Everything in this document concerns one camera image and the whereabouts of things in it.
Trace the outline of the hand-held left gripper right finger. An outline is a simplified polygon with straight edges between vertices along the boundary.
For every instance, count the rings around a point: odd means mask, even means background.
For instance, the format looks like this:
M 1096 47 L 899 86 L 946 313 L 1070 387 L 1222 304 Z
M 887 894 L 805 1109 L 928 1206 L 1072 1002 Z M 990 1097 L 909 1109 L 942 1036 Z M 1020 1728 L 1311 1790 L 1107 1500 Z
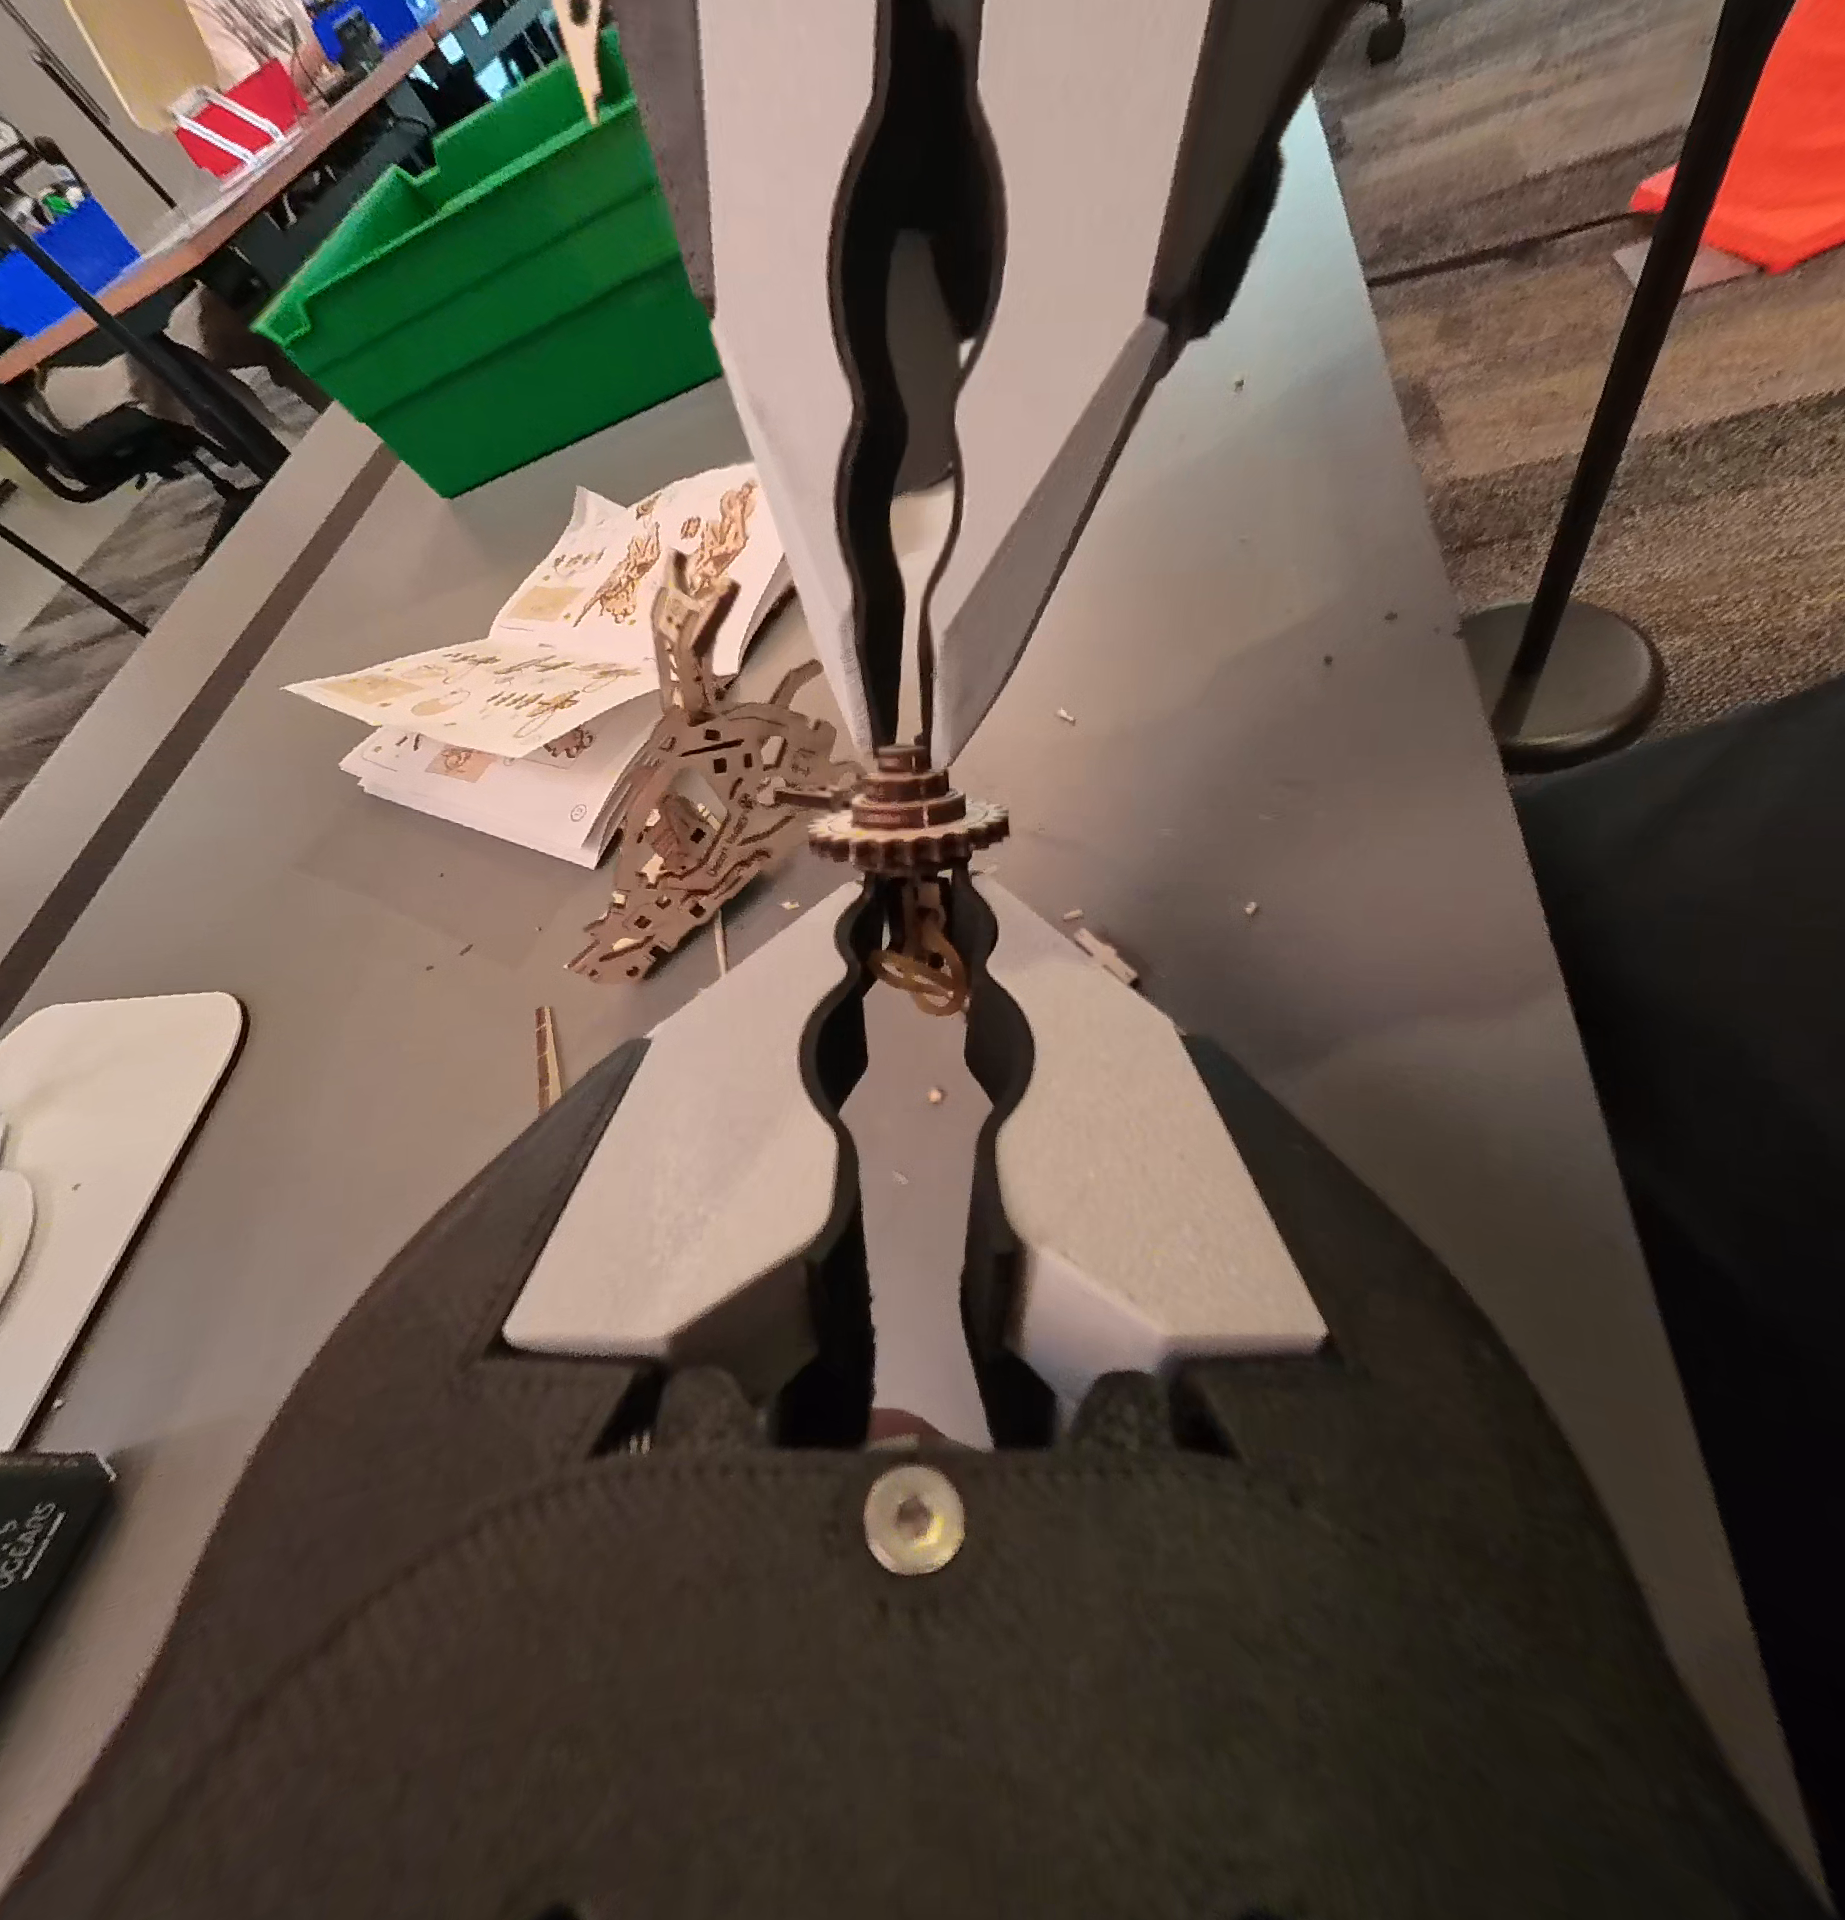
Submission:
M 1313 1357 L 1324 1318 L 1174 1023 L 991 879 L 964 883 L 964 1063 L 988 1100 L 964 1339 L 999 1448 L 1110 1376 Z

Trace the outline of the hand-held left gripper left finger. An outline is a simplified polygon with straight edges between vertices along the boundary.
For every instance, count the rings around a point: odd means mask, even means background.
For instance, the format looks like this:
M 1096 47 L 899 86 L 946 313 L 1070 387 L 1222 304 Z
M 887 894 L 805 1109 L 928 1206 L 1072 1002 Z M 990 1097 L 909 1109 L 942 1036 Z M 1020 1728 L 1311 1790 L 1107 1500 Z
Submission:
M 501 1335 L 731 1376 L 791 1448 L 859 1448 L 876 1339 L 861 1169 L 866 948 L 845 883 L 646 1038 Z

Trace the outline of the wooden gear assembly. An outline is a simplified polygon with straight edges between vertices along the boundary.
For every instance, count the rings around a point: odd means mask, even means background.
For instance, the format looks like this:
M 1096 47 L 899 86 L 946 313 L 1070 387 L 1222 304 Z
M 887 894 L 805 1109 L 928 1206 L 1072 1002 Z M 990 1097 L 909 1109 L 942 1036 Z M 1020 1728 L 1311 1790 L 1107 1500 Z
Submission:
M 1002 804 L 952 784 L 920 744 L 876 748 L 849 802 L 807 832 L 814 856 L 859 875 L 885 916 L 885 945 L 867 969 L 923 1013 L 952 1018 L 969 1004 L 969 963 L 952 936 L 952 894 L 977 854 L 1006 841 Z

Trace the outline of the wooden model assembly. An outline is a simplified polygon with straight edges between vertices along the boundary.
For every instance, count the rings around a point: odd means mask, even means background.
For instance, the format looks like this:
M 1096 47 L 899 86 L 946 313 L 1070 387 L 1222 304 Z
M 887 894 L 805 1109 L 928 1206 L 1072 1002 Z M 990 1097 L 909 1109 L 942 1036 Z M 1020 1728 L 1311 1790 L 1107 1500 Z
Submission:
M 667 556 L 652 604 L 659 717 L 609 797 L 616 860 L 606 902 L 567 963 L 593 984 L 645 980 L 861 779 L 836 726 L 795 706 L 820 676 L 819 660 L 791 668 L 759 701 L 721 691 L 713 652 L 735 597 L 727 578 L 694 586 L 681 556 Z

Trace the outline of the black model kit box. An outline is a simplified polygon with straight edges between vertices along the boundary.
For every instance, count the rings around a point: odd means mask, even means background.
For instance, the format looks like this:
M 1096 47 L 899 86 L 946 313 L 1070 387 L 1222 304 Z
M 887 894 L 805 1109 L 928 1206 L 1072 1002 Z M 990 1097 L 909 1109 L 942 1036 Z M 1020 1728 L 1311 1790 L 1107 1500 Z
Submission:
M 0 1453 L 0 1689 L 114 1502 L 97 1453 Z

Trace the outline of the pale pointed wooden part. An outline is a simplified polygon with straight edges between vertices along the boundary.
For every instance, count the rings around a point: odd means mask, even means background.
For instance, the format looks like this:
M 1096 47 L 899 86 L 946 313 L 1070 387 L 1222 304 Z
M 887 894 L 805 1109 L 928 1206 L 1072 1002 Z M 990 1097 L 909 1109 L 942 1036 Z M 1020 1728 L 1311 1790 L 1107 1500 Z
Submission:
M 587 0 L 555 0 L 551 7 L 583 110 L 589 122 L 595 122 L 600 110 L 609 105 L 602 37 L 610 21 L 610 7 Z

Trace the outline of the green plastic bin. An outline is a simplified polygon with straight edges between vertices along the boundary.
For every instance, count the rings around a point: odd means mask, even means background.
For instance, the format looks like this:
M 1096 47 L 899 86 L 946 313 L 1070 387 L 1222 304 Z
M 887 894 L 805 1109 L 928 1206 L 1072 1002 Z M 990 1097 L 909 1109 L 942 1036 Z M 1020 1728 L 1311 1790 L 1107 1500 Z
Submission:
M 255 318 L 455 498 L 719 377 L 614 29 L 380 179 Z

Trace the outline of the blue plastic bin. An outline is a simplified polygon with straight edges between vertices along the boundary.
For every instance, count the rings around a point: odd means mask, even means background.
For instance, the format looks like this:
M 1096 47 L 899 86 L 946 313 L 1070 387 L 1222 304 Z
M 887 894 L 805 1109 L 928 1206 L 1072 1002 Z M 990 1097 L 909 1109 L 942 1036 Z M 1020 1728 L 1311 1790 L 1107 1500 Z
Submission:
M 36 237 L 36 246 L 87 293 L 99 293 L 142 262 L 106 210 L 92 198 L 64 210 Z M 27 256 L 0 257 L 0 328 L 32 338 L 70 318 L 72 300 Z
M 424 29 L 437 3 L 310 3 L 310 29 L 336 66 L 361 73 Z

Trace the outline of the instruction booklet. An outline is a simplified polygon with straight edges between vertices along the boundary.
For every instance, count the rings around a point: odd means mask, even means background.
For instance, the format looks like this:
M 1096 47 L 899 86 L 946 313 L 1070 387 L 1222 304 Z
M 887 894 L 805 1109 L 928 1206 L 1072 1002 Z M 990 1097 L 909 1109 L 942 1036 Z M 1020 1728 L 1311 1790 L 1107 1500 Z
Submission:
M 484 636 L 287 691 L 364 726 L 342 769 L 367 793 L 591 869 L 602 806 L 659 713 L 653 603 L 670 561 L 689 588 L 735 592 L 711 653 L 727 683 L 793 589 L 754 463 L 630 507 L 578 489 Z

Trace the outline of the red plastic bin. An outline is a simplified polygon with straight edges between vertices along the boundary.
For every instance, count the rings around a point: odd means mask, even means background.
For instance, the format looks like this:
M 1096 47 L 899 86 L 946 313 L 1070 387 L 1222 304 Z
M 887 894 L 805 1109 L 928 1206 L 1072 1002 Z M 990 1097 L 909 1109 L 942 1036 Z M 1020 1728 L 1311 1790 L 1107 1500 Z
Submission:
M 224 93 L 190 91 L 172 116 L 181 153 L 203 173 L 224 180 L 291 137 L 308 108 L 287 60 L 263 60 Z

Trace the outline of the background table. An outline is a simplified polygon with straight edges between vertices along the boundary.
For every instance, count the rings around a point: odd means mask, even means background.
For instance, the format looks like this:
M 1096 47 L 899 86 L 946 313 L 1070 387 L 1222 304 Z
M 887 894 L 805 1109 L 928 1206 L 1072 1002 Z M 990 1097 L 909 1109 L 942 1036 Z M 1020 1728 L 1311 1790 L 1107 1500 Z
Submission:
M 189 283 L 215 283 L 220 277 L 219 259 L 227 274 L 247 274 L 267 289 L 285 285 L 373 183 L 428 142 L 431 124 L 419 116 L 407 79 L 475 11 L 475 3 L 439 5 L 373 73 L 332 105 L 312 108 L 261 163 L 224 183 L 184 215 L 172 237 L 150 246 L 139 264 L 97 289 L 92 311 L 74 304 L 70 315 L 8 345 L 0 354 L 0 384 L 69 354 L 99 333 L 106 318 L 119 318 Z M 336 156 L 346 156 L 350 163 L 335 171 L 335 183 L 312 199 L 302 218 L 278 226 L 274 210 L 285 193 Z

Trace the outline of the orange fabric object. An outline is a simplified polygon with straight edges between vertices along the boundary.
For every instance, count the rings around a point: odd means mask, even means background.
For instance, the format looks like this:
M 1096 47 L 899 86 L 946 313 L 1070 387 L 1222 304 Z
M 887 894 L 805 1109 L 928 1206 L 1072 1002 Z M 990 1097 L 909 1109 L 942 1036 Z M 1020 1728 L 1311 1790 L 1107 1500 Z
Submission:
M 1769 274 L 1845 244 L 1845 3 L 1789 5 L 1704 244 Z

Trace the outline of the white stand base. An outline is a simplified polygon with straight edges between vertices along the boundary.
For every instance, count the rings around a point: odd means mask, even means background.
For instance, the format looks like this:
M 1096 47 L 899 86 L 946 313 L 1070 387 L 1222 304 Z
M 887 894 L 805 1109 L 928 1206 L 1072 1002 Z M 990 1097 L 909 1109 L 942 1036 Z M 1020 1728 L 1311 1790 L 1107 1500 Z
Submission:
M 0 1453 L 42 1412 L 244 1032 L 211 990 L 46 1005 L 0 1040 Z

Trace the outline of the pale wooden board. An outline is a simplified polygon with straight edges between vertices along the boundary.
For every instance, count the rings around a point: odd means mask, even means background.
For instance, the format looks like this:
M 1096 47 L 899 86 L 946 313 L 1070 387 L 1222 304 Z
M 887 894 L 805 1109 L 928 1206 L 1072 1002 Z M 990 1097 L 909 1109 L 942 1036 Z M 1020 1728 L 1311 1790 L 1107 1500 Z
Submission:
M 186 3 L 64 3 L 126 116 L 172 134 L 180 110 L 220 86 L 210 45 Z

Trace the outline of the black office chair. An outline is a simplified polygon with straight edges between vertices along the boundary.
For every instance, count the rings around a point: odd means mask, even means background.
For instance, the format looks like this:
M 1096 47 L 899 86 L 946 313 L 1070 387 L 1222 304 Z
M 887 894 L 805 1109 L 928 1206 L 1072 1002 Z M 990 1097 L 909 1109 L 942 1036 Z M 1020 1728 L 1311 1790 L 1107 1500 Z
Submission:
M 27 256 L 69 293 L 72 306 L 95 309 L 92 293 L 41 254 L 36 240 L 2 206 L 0 252 Z M 263 487 L 285 465 L 287 447 L 252 411 L 238 381 L 215 371 L 200 354 L 172 343 L 164 333 L 135 328 L 119 315 L 102 319 L 92 336 L 166 389 L 177 399 L 180 417 L 152 417 L 128 401 L 83 427 L 64 429 L 36 414 L 27 391 L 12 379 L 0 384 L 0 444 L 52 493 L 74 507 L 147 476 L 180 478 L 190 468 L 222 500 L 216 530 L 224 534 L 255 500 L 255 489 L 234 489 L 224 470 L 244 468 Z M 0 328 L 0 354 L 12 343 L 16 335 Z

